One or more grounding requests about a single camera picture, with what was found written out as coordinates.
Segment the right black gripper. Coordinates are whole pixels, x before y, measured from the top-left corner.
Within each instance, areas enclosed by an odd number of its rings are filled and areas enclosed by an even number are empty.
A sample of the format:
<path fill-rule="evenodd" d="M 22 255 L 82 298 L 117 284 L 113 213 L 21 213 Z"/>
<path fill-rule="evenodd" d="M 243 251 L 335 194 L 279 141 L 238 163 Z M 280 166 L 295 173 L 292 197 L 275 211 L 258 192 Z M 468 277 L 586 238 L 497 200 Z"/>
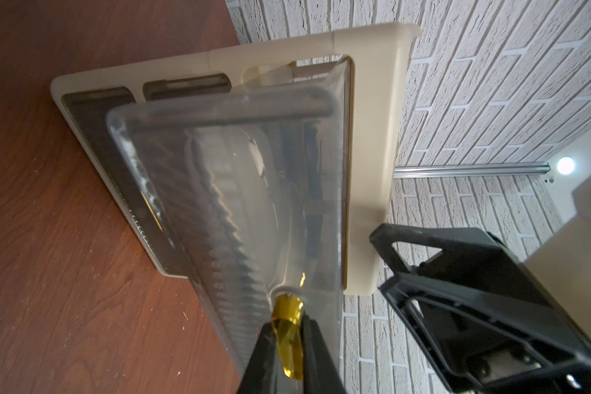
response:
<path fill-rule="evenodd" d="M 384 223 L 379 288 L 452 393 L 591 393 L 591 340 L 494 234 Z"/>

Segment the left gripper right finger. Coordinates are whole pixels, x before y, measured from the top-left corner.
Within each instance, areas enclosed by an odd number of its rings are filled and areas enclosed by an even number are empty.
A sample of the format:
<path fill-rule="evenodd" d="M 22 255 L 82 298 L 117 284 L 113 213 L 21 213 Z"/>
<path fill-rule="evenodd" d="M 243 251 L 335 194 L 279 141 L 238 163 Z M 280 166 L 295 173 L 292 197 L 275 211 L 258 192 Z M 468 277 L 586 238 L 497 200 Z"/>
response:
<path fill-rule="evenodd" d="M 304 394 L 346 394 L 318 323 L 308 315 L 301 321 Z"/>

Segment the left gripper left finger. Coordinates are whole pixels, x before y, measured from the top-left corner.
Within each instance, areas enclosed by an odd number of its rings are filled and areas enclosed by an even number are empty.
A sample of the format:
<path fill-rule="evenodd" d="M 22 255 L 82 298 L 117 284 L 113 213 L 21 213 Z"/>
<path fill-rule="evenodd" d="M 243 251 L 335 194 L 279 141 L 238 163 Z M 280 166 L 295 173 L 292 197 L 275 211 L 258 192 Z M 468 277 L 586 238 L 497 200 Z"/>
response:
<path fill-rule="evenodd" d="M 237 394 L 277 394 L 277 336 L 272 322 L 259 331 Z"/>

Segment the clear top drawer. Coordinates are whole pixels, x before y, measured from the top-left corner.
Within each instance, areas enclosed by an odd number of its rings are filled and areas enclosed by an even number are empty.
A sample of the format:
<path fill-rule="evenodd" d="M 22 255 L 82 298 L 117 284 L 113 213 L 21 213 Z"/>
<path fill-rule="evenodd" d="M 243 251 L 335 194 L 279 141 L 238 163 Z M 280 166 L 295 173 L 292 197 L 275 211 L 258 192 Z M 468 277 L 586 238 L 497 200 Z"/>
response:
<path fill-rule="evenodd" d="M 238 369 L 280 295 L 303 300 L 340 356 L 351 71 L 342 57 L 107 116 Z"/>

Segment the beige drawer organizer cabinet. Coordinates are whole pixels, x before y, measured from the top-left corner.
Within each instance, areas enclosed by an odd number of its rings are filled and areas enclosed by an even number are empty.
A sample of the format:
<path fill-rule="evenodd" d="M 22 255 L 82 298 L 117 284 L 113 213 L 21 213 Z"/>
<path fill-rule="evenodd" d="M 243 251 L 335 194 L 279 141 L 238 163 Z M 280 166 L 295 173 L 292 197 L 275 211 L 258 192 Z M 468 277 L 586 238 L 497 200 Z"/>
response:
<path fill-rule="evenodd" d="M 165 277 L 179 278 L 182 276 L 164 273 L 134 229 L 127 209 L 121 205 L 120 195 L 113 190 L 113 183 L 77 129 L 62 103 L 62 96 L 124 87 L 130 90 L 134 103 L 146 103 L 149 101 L 144 98 L 143 86 L 147 82 L 214 74 L 225 74 L 232 89 L 250 90 L 288 77 L 303 77 L 304 71 L 296 67 L 297 61 L 347 56 L 351 61 L 351 88 L 345 292 L 351 296 L 368 296 L 374 293 L 379 269 L 374 249 L 368 246 L 366 239 L 387 216 L 410 47 L 420 33 L 415 24 L 392 22 L 243 44 L 65 75 L 52 81 L 50 92 L 154 267 Z"/>

